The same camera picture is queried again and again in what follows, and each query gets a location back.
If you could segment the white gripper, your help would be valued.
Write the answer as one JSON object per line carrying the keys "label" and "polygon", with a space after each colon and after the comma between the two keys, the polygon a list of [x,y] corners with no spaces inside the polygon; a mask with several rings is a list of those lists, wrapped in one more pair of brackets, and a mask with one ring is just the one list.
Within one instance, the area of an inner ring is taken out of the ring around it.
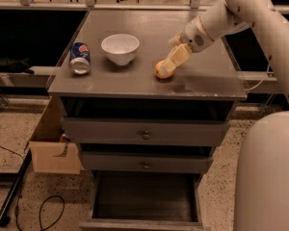
{"label": "white gripper", "polygon": [[181,33],[169,39],[169,44],[173,49],[162,61],[161,69],[174,72],[177,67],[191,58],[192,52],[201,52],[211,46],[213,42],[204,29],[201,17],[197,16],[185,26]]}

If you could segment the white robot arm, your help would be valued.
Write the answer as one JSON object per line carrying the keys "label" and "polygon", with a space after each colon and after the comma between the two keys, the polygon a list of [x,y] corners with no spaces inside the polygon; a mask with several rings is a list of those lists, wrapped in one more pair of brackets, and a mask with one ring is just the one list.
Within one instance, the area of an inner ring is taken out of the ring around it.
{"label": "white robot arm", "polygon": [[[170,40],[155,66],[163,79],[193,53],[250,27],[289,104],[289,21],[271,0],[222,0]],[[259,119],[246,134],[237,164],[233,231],[289,231],[289,111]]]}

